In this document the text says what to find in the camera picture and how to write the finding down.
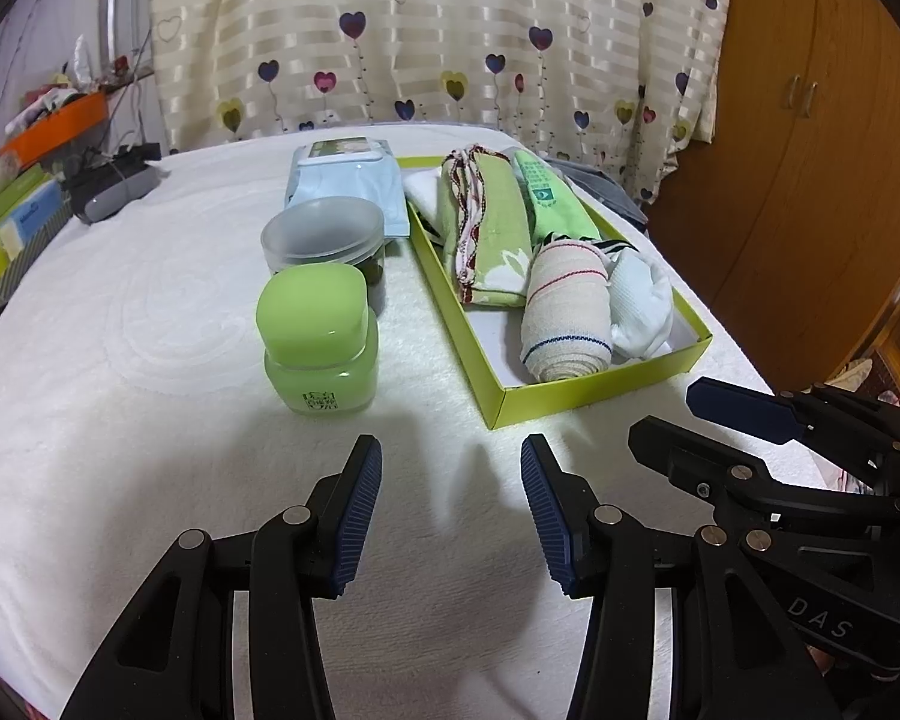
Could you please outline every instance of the yellow-green box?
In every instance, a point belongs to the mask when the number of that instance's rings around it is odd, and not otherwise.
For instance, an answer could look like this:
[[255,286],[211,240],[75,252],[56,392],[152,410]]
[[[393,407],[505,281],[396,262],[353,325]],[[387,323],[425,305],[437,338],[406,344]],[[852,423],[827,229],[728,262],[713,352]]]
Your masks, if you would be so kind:
[[[430,158],[415,157],[399,159],[398,162],[401,167],[432,167],[434,164],[438,164],[439,160],[434,162]],[[595,210],[586,204],[584,207],[586,207],[587,213],[590,213],[597,228],[608,238],[624,238]],[[578,379],[524,386],[503,386],[493,372],[490,361],[487,360],[487,354],[474,334],[466,312],[463,311],[463,306],[457,300],[454,286],[444,271],[430,238],[424,232],[418,215],[410,204],[408,204],[408,209],[410,212],[410,243],[420,261],[420,266],[423,267],[423,274],[430,285],[434,300],[437,301],[437,307],[439,307],[443,322],[456,347],[466,377],[470,381],[480,412],[484,416],[487,427],[491,430],[535,419],[548,413],[558,413],[576,409],[579,406],[587,406],[590,403],[624,394],[632,389],[640,389],[641,386],[662,382],[678,373],[686,373],[697,360],[700,360],[703,352],[710,346],[713,335],[706,324],[703,324],[703,320],[690,308],[686,300],[677,290],[674,290],[674,308],[680,312],[686,323],[697,334],[698,339],[691,346],[685,346],[650,360],[620,365],[620,367]]]

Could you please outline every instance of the green towel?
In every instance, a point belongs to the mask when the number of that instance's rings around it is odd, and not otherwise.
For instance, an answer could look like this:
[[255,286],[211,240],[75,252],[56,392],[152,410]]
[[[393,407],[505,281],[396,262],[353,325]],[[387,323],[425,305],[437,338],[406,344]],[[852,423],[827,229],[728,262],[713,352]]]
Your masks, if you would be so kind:
[[528,151],[514,151],[516,167],[527,183],[527,199],[533,214],[533,245],[549,234],[600,241],[597,225],[581,201],[560,177]]
[[461,303],[524,305],[533,247],[523,194],[506,156],[470,146],[447,157],[437,219],[446,242],[443,265],[457,282]]

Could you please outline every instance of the silver handle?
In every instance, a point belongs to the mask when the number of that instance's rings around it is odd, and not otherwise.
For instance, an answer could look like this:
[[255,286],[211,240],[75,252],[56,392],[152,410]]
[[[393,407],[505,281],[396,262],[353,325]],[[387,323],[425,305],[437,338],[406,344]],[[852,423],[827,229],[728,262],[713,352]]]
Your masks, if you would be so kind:
[[814,81],[807,87],[806,94],[803,95],[803,110],[800,111],[800,115],[804,117],[804,119],[810,118],[810,106],[813,104],[813,95],[817,93],[817,87],[820,84],[817,84],[817,81]]
[[784,104],[784,108],[787,110],[792,110],[794,108],[794,95],[797,93],[797,86],[800,82],[800,76],[797,74],[790,79],[790,85],[787,89],[787,101]]

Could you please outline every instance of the pink heart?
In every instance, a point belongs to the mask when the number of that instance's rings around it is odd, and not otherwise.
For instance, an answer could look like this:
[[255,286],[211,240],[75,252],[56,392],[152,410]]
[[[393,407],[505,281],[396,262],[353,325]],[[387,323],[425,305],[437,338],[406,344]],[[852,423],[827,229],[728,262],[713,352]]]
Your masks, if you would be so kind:
[[324,73],[320,70],[314,74],[314,86],[317,87],[324,95],[332,92],[337,85],[337,75],[334,73]]

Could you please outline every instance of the green jar lid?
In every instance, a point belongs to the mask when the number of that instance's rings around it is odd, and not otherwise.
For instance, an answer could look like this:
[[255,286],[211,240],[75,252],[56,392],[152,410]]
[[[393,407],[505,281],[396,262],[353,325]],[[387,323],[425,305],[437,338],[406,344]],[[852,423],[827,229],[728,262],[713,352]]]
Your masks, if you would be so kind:
[[352,265],[299,265],[276,274],[257,301],[257,329],[279,365],[333,367],[367,342],[367,282]]

